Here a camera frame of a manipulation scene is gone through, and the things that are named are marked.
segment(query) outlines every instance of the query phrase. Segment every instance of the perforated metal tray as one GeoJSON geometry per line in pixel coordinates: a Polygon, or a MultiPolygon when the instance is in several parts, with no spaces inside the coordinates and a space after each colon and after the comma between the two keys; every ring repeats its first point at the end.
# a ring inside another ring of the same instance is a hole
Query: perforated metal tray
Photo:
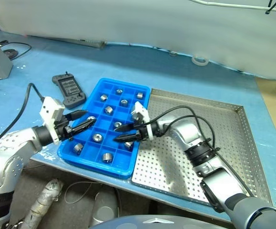
{"type": "MultiPolygon", "coordinates": [[[[152,89],[148,111],[151,118],[178,105],[192,107],[197,115],[206,118],[215,130],[216,146],[250,187],[255,196],[272,203],[263,168],[244,111],[239,105],[191,97],[182,94],[152,89]]],[[[171,114],[187,115],[187,109],[178,109],[171,114]]],[[[209,128],[201,121],[206,137],[211,137],[209,128]]],[[[176,195],[208,205],[200,178],[192,170],[184,152],[169,137],[141,142],[132,182],[159,192],[176,195]]]]}

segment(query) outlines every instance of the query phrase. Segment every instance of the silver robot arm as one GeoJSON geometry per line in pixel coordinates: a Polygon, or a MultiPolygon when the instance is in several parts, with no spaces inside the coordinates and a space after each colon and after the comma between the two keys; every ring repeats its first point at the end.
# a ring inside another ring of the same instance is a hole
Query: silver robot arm
{"type": "Polygon", "coordinates": [[[86,130],[95,120],[87,120],[71,128],[69,121],[80,118],[86,111],[75,111],[63,115],[64,105],[51,97],[45,97],[40,115],[43,126],[14,131],[0,139],[0,229],[9,225],[10,204],[23,167],[31,156],[50,143],[58,144],[86,130]]]}
{"type": "Polygon", "coordinates": [[[260,198],[247,195],[240,177],[236,178],[232,168],[209,144],[210,139],[205,139],[194,124],[185,120],[173,122],[174,116],[163,116],[149,122],[148,112],[139,102],[135,103],[131,114],[135,123],[122,125],[116,131],[135,129],[136,133],[118,136],[115,141],[170,136],[185,152],[196,174],[203,178],[200,186],[215,211],[226,212],[237,229],[276,229],[276,208],[260,198]]]}

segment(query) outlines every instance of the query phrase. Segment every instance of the white backdrop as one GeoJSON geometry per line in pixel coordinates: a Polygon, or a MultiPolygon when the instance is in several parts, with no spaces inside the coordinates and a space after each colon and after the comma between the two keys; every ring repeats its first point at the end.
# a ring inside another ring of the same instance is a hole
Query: white backdrop
{"type": "MultiPolygon", "coordinates": [[[[225,3],[268,4],[263,0],[225,3]]],[[[265,15],[261,10],[188,0],[0,0],[0,29],[148,44],[276,79],[276,12],[265,15]]]]}

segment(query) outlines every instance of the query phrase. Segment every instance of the blue table surface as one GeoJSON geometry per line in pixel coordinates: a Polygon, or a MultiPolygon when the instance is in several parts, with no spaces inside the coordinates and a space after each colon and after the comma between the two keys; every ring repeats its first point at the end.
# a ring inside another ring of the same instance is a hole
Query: blue table surface
{"type": "MultiPolygon", "coordinates": [[[[0,133],[21,108],[29,82],[35,83],[44,96],[62,101],[62,94],[52,83],[51,78],[65,71],[76,77],[87,94],[92,92],[99,79],[106,77],[142,84],[150,88],[243,105],[271,198],[276,206],[276,129],[253,76],[214,63],[199,67],[194,65],[188,56],[172,57],[167,52],[146,47],[107,45],[104,49],[96,49],[0,31],[0,41],[5,39],[10,42],[26,42],[33,48],[24,56],[12,61],[13,68],[9,78],[0,80],[0,133]]],[[[10,44],[7,48],[15,48],[21,52],[26,47],[10,44]]],[[[12,130],[42,125],[40,108],[39,98],[32,91],[24,114],[12,130]]],[[[58,146],[51,144],[36,154],[33,159],[178,208],[229,219],[225,213],[218,214],[211,207],[138,187],[131,184],[129,180],[71,166],[57,156],[57,148],[58,146]]]]}

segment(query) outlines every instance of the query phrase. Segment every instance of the blue plastic tray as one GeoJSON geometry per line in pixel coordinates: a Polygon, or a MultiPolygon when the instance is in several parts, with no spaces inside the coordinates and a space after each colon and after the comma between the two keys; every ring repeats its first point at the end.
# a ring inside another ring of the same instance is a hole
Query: blue plastic tray
{"type": "Polygon", "coordinates": [[[70,164],[99,171],[101,173],[127,179],[133,173],[134,164],[137,158],[139,143],[135,142],[133,148],[128,150],[123,143],[114,142],[113,139],[121,133],[115,132],[114,122],[121,122],[122,124],[133,122],[131,118],[131,110],[136,101],[139,101],[144,107],[148,106],[150,97],[150,89],[145,86],[125,83],[111,79],[101,79],[87,102],[83,106],[88,113],[76,120],[73,126],[85,121],[89,116],[96,117],[96,123],[88,130],[79,133],[72,141],[64,141],[59,149],[58,156],[70,164]],[[118,95],[117,89],[122,89],[123,93],[118,95]],[[137,93],[142,92],[143,98],[138,99],[137,93]],[[102,102],[101,95],[107,95],[108,99],[102,102]],[[120,101],[126,99],[128,106],[120,106],[120,101]],[[110,106],[113,108],[112,115],[105,113],[105,108],[110,106]],[[103,140],[99,143],[94,142],[92,136],[99,133],[103,136],[103,140]],[[80,155],[77,155],[73,148],[76,144],[81,143],[84,148],[80,155]],[[104,153],[111,153],[113,161],[109,164],[102,162],[102,155],[104,153]]]}

